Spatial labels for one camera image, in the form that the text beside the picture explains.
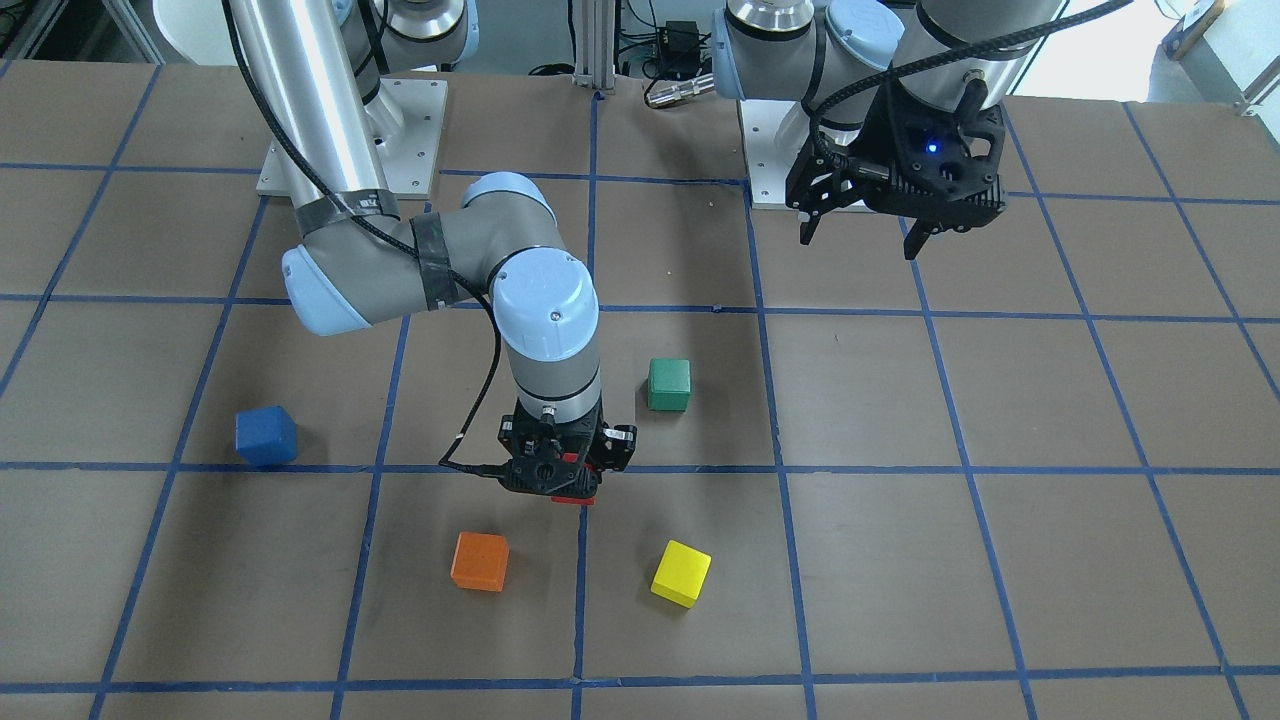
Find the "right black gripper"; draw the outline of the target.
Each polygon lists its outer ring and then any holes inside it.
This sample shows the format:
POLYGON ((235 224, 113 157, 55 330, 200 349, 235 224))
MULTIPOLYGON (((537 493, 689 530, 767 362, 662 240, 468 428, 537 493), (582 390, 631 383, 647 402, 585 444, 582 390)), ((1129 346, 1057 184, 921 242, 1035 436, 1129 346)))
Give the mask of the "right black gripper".
POLYGON ((637 447, 637 427, 611 425, 604 416, 603 402, 594 407, 595 425, 590 443, 590 466, 594 471, 625 471, 637 447))

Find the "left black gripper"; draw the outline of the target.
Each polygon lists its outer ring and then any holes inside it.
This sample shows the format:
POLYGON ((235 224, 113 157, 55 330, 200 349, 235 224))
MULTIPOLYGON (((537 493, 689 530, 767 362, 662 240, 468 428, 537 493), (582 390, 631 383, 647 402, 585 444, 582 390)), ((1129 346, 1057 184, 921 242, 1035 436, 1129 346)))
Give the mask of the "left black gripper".
MULTIPOLYGON (((812 126, 817 108, 817 100, 799 101, 792 113, 803 141, 785 181, 785 205, 797 211, 801 246, 812 243, 822 217, 829 211, 859 202, 879 214, 899 211, 891 199, 897 170, 884 101, 869 100, 861 105, 867 113, 851 129, 852 140, 845 143, 833 136, 829 119, 812 126)), ((915 219, 904 237, 904 259, 915 261, 929 238, 945 231, 941 222, 915 219)))

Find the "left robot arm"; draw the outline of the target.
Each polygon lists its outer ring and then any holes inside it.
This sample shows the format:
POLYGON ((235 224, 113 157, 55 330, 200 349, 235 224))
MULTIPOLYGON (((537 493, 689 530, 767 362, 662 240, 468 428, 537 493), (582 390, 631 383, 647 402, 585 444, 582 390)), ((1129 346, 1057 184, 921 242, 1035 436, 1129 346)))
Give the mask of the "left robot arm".
POLYGON ((788 101, 796 155, 783 204, 810 243, 824 214, 863 202, 911 219, 913 260, 934 234, 1001 217, 1002 99, 1061 1, 728 1, 712 33, 716 90, 788 101))

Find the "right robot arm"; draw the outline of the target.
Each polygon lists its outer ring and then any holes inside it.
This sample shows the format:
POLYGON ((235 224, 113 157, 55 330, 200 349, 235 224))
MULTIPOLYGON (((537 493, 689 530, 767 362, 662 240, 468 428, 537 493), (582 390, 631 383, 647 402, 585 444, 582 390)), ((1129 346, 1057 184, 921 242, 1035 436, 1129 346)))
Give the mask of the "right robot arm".
POLYGON ((442 465, 525 493, 588 497, 623 470, 636 428, 603 414, 599 302, 588 265, 526 176, 481 176, 454 211, 407 217, 384 163, 407 115, 387 77, 451 64, 475 45, 471 1, 224 1, 236 64, 275 140, 301 242, 282 274, 315 334, 367 329, 476 300, 518 397, 500 465, 442 465))

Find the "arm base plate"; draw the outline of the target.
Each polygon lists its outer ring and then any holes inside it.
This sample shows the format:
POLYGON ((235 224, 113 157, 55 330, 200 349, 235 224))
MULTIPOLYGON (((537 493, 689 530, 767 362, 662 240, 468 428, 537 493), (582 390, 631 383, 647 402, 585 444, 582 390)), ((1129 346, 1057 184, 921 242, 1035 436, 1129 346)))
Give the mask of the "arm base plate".
POLYGON ((809 118, 799 102, 739 102, 742 155, 755 209, 787 211, 786 179, 806 138, 809 118))
POLYGON ((362 102, 353 79, 321 91, 317 79, 307 77, 262 94, 287 138, 330 191, 433 196, 447 82, 383 79, 370 104, 362 102))

